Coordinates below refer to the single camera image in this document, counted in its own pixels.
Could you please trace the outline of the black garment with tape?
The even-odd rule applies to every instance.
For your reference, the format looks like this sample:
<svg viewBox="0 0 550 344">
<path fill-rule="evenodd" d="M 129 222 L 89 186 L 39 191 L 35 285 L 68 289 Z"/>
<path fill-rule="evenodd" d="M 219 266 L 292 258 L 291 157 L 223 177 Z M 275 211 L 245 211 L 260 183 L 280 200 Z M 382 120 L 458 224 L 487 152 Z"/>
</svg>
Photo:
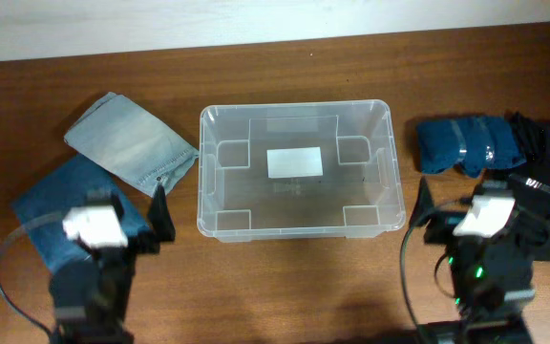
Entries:
<svg viewBox="0 0 550 344">
<path fill-rule="evenodd" d="M 536 261 L 550 262 L 550 165 L 526 163 L 504 170 L 513 190 L 518 217 L 518 241 Z"/>
</svg>

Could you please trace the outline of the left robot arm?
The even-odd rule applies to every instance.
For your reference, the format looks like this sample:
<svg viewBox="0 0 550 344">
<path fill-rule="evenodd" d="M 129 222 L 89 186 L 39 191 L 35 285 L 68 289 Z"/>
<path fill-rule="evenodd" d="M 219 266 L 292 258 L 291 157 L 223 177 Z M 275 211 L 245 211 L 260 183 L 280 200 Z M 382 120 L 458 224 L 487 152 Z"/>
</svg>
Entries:
<svg viewBox="0 0 550 344">
<path fill-rule="evenodd" d="M 67 238 L 88 257 L 66 263 L 51 278 L 49 292 L 55 318 L 52 343 L 135 341 L 124 321 L 137 258 L 159 254 L 162 243 L 175 241 L 176 230 L 162 185 L 152 198 L 146 230 L 125 234 L 121 220 L 126 214 L 119 197 L 110 195 L 92 198 L 65 216 Z"/>
</svg>

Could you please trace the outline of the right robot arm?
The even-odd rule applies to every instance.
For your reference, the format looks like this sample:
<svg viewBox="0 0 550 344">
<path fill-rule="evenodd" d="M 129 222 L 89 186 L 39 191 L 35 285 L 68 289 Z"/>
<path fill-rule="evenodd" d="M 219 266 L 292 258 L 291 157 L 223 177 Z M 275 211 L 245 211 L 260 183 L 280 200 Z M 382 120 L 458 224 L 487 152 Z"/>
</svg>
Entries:
<svg viewBox="0 0 550 344">
<path fill-rule="evenodd" d="M 454 204 L 458 211 L 452 209 Z M 444 248 L 437 262 L 449 267 L 453 289 L 447 295 L 459 317 L 422 324 L 413 316 L 413 342 L 531 342 L 522 312 L 536 296 L 528 249 L 532 242 L 514 229 L 524 211 L 505 183 L 487 181 L 470 196 L 436 204 L 427 180 L 420 180 L 399 267 L 406 267 L 413 232 L 424 229 L 425 244 Z"/>
</svg>

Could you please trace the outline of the teal garment with tape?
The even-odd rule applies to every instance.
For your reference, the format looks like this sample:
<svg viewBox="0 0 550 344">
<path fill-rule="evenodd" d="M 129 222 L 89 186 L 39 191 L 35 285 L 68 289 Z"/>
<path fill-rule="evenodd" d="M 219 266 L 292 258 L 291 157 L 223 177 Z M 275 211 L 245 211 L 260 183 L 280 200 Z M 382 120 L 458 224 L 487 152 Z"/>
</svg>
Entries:
<svg viewBox="0 0 550 344">
<path fill-rule="evenodd" d="M 416 126 L 420 170 L 440 174 L 456 165 L 471 178 L 483 170 L 507 170 L 526 163 L 513 129 L 501 117 L 423 121 Z"/>
</svg>

